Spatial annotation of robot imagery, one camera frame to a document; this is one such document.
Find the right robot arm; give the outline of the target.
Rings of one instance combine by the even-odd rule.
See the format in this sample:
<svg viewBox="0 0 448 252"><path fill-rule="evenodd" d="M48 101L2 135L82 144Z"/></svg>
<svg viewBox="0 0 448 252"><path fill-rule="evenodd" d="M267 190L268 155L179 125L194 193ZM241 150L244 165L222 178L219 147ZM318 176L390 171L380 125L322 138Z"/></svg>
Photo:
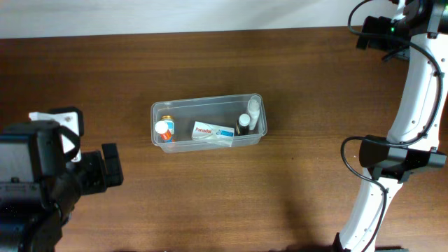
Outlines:
<svg viewBox="0 0 448 252"><path fill-rule="evenodd" d="M392 18L366 17L358 36L359 49L386 52L384 61L409 62L400 106L387 136L352 136L360 142L363 168L349 171L361 179L350 218L335 236L332 251L374 251L386 212L409 177L439 170L447 156L438 150L442 111L447 98L447 2L395 1Z"/></svg>

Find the white spray bottle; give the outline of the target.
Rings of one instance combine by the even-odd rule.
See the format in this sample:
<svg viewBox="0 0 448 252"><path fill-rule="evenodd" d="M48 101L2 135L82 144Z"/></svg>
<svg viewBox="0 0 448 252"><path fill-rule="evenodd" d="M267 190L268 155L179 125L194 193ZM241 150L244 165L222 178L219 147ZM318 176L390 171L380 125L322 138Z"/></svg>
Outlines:
<svg viewBox="0 0 448 252"><path fill-rule="evenodd" d="M261 103L261 98L257 95L253 95L247 104L247 109L246 109L246 113L249 115L250 117L250 122L249 122L249 130L253 131L256 127L256 125L258 124L258 120L260 117L260 113L261 113L261 107L262 107L262 103Z"/></svg>

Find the dark bottle white cap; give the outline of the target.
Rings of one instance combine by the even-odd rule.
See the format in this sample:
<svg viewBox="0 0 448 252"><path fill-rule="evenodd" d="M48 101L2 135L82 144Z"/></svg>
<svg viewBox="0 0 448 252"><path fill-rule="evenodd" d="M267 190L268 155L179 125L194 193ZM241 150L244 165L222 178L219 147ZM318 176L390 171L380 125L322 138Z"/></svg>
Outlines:
<svg viewBox="0 0 448 252"><path fill-rule="evenodd" d="M243 136L249 133L249 124L250 124L250 116L246 113L243 113L239 116L236 129L236 135Z"/></svg>

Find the small jar gold lid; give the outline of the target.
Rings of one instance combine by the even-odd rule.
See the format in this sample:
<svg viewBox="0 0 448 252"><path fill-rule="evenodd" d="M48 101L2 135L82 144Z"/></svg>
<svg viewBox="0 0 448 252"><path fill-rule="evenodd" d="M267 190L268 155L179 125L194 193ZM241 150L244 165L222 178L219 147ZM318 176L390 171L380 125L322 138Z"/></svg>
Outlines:
<svg viewBox="0 0 448 252"><path fill-rule="evenodd" d="M168 130L170 131L171 135L174 135L175 133L174 118L171 115L164 115L162 116L161 120L167 123Z"/></svg>

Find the orange tube white cap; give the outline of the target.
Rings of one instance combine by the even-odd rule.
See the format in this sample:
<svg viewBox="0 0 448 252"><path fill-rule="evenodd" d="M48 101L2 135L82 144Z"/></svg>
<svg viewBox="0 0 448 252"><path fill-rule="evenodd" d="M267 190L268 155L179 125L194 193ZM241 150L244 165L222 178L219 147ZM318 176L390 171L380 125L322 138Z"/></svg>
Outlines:
<svg viewBox="0 0 448 252"><path fill-rule="evenodd" d="M172 142L174 139L173 135L171 135L170 131L168 130L168 125L165 121L160 120L156 122L155 131L159 134L164 142Z"/></svg>

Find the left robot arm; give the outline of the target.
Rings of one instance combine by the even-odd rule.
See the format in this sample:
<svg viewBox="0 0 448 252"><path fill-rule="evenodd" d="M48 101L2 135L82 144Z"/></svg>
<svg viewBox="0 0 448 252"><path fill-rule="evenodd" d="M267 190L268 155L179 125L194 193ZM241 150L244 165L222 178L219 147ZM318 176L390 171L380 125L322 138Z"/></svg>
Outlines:
<svg viewBox="0 0 448 252"><path fill-rule="evenodd" d="M31 112L1 132L1 250L54 251L82 196L120 186L115 143L81 151L76 107Z"/></svg>

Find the white Panadol box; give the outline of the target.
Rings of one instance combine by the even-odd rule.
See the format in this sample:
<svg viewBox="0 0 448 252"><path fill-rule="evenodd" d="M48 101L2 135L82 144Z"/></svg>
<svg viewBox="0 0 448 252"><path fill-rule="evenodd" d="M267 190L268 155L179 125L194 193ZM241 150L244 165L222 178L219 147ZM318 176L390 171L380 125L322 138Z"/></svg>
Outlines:
<svg viewBox="0 0 448 252"><path fill-rule="evenodd" d="M192 129L192 140L204 140L207 143L231 147L235 129L196 121Z"/></svg>

